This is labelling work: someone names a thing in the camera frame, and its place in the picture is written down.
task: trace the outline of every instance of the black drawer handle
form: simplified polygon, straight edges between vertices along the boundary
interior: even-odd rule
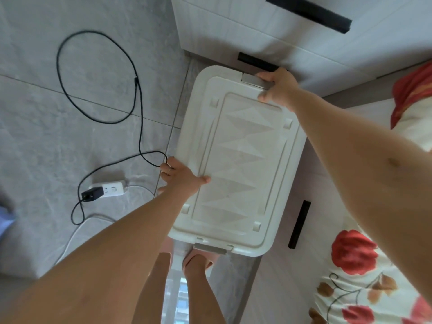
[[[348,32],[351,27],[351,19],[338,15],[308,0],[266,1],[343,34]]]
[[[303,204],[300,208],[299,217],[297,217],[294,230],[292,231],[291,238],[289,239],[288,248],[290,249],[295,249],[295,246],[297,245],[297,241],[299,240],[300,233],[302,232],[303,224],[305,223],[306,215],[308,214],[310,206],[310,201],[303,201]]]
[[[237,60],[247,63],[248,65],[255,66],[261,70],[264,70],[265,72],[273,72],[276,69],[279,68],[279,66],[276,66],[272,63],[268,63],[267,61],[255,58],[254,56],[250,56],[248,54],[244,54],[243,52],[238,53]]]

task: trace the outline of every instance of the plug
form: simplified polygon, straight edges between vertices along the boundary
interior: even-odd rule
[[[92,187],[91,189],[81,193],[83,202],[95,201],[104,195],[102,187]]]

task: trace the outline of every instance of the white plastic storage box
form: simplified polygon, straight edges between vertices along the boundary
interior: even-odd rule
[[[294,113],[257,101],[266,87],[221,66],[199,73],[176,158],[212,180],[183,206],[171,238],[246,256],[272,246],[306,136]]]

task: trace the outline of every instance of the black cable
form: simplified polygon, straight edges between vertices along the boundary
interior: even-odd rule
[[[124,117],[124,118],[122,118],[122,119],[120,119],[120,120],[116,120],[116,121],[112,121],[112,122],[109,122],[109,121],[104,121],[104,120],[100,120],[100,119],[97,119],[97,118],[93,118],[92,116],[90,116],[89,114],[87,114],[83,109],[81,109],[80,107],[78,107],[74,102],[73,102],[73,100],[72,100],[72,98],[69,96],[69,94],[66,92],[66,89],[64,88],[64,86],[63,86],[63,81],[62,81],[62,79],[61,79],[61,74],[60,74],[60,54],[61,54],[61,52],[62,52],[62,49],[63,49],[63,47],[65,46],[65,44],[70,40],[70,39],[72,39],[73,37],[75,37],[75,36],[77,36],[77,35],[81,35],[81,34],[98,34],[98,35],[101,35],[101,36],[103,36],[103,37],[106,37],[106,38],[108,38],[112,43],[114,43],[120,50],[122,50],[122,52],[125,54],[125,56],[127,57],[127,59],[129,59],[129,61],[130,61],[130,64],[132,65],[132,67],[133,67],[133,71],[134,71],[134,73],[135,73],[135,79],[134,79],[134,84],[135,84],[135,93],[134,93],[134,97],[133,97],[133,106],[132,106],[132,109],[131,109],[131,111],[129,112],[129,113],[127,113],[127,115]],[[58,80],[59,80],[59,82],[60,82],[60,86],[61,86],[61,89],[63,90],[63,93],[66,95],[66,97],[68,98],[68,100],[73,104],[73,106],[76,108],[76,109],[78,109],[84,116],[86,116],[88,119],[90,119],[90,120],[92,120],[92,121],[94,121],[94,122],[97,122],[97,123],[101,123],[101,124],[118,124],[118,123],[121,123],[122,121],[124,121],[124,120],[126,120],[128,117],[130,117],[131,115],[132,115],[132,113],[133,113],[133,110],[135,109],[135,103],[136,103],[136,99],[137,99],[137,88],[138,88],[138,90],[140,91],[140,93],[139,93],[139,100],[140,100],[140,106],[141,106],[141,129],[140,129],[140,131],[139,131],[139,136],[140,136],[140,138],[139,138],[139,141],[138,141],[138,151],[139,151],[139,153],[138,154],[136,154],[136,155],[132,155],[132,156],[130,156],[130,157],[126,157],[126,158],[123,158],[123,159],[121,159],[121,160],[118,160],[118,161],[116,161],[116,162],[112,162],[112,163],[109,163],[109,164],[106,164],[106,165],[103,165],[103,166],[101,166],[101,167],[99,167],[99,168],[96,168],[95,170],[93,170],[92,172],[90,172],[89,174],[87,174],[87,175],[85,175],[85,177],[80,181],[80,183],[78,184],[78,189],[77,189],[77,194],[78,194],[78,203],[73,207],[73,210],[72,210],[72,212],[71,212],[71,214],[70,214],[70,220],[71,220],[71,222],[74,224],[74,225],[80,225],[80,224],[82,224],[83,222],[84,222],[84,220],[85,220],[85,214],[84,214],[84,209],[83,209],[83,205],[82,205],[82,200],[80,199],[80,196],[79,196],[79,189],[80,189],[80,187],[81,187],[81,184],[84,182],[84,180],[85,179],[87,179],[90,175],[92,175],[92,174],[94,174],[95,172],[97,172],[99,169],[102,169],[102,168],[105,168],[105,167],[108,167],[108,166],[112,166],[112,165],[115,165],[115,164],[118,164],[118,163],[121,163],[121,162],[124,162],[124,161],[126,161],[126,160],[128,160],[128,159],[132,159],[132,158],[134,158],[134,157],[138,157],[139,155],[146,161],[146,162],[148,162],[150,165],[152,165],[152,166],[154,166],[154,167],[159,167],[159,165],[156,165],[156,164],[154,164],[154,163],[152,163],[152,162],[150,162],[149,160],[147,160],[145,157],[144,157],[144,155],[148,155],[148,154],[151,154],[151,153],[161,153],[161,154],[163,154],[164,155],[164,162],[166,162],[167,160],[168,160],[168,157],[167,157],[167,155],[164,153],[164,152],[162,152],[162,151],[147,151],[147,152],[142,152],[141,151],[141,140],[142,140],[142,137],[143,137],[143,125],[144,125],[144,114],[143,114],[143,91],[141,90],[141,84],[139,83],[140,82],[140,79],[138,78],[138,72],[137,72],[137,69],[136,69],[136,67],[135,67],[135,64],[133,63],[133,61],[132,61],[132,59],[131,59],[131,57],[129,56],[129,54],[127,54],[127,52],[116,42],[116,41],[114,41],[111,37],[109,37],[107,34],[105,34],[105,33],[103,33],[103,32],[100,32],[100,31],[92,31],[92,30],[85,30],[85,31],[79,31],[79,32],[76,32],[76,33],[73,33],[73,34],[71,34],[71,35],[69,35],[68,37],[66,37],[63,41],[62,41],[62,43],[60,44],[60,46],[59,46],[59,48],[58,48],[58,51],[57,51],[57,57],[56,57],[56,67],[57,67],[57,76],[58,76]],[[77,206],[80,206],[80,208],[81,208],[81,212],[82,212],[82,214],[83,214],[83,220],[80,222],[80,223],[76,223],[76,222],[74,222],[73,221],[73,212],[75,211],[75,209],[77,208]]]

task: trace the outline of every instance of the red rose pattern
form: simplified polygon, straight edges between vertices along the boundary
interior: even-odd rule
[[[331,260],[349,274],[363,275],[375,269],[377,245],[359,231],[341,231],[331,245]]]
[[[411,309],[411,317],[403,318],[403,324],[424,324],[432,321],[432,309],[426,300],[419,296]]]
[[[374,313],[368,306],[348,306],[342,310],[342,314],[349,324],[371,324],[375,320]]]

